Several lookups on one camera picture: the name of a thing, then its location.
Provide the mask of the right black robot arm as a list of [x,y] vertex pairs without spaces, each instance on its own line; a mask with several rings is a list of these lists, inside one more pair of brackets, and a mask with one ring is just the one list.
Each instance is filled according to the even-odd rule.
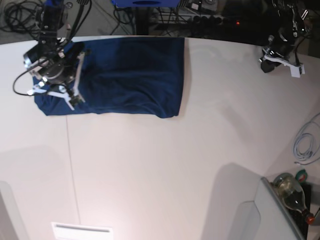
[[91,0],[78,0],[78,13],[72,25],[68,23],[68,10],[72,3],[47,0],[37,8],[35,23],[39,29],[37,44],[23,55],[24,66],[38,80],[49,85],[69,84],[76,78],[76,67],[85,45],[73,43],[91,8]]

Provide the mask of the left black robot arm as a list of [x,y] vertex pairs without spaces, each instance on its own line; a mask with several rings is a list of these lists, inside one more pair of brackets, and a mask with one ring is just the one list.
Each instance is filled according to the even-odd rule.
[[276,12],[277,30],[268,36],[268,45],[262,48],[260,68],[270,73],[280,65],[289,67],[292,77],[305,74],[305,66],[299,60],[297,50],[310,34],[305,24],[309,13],[302,9],[300,0],[269,0],[268,5]]

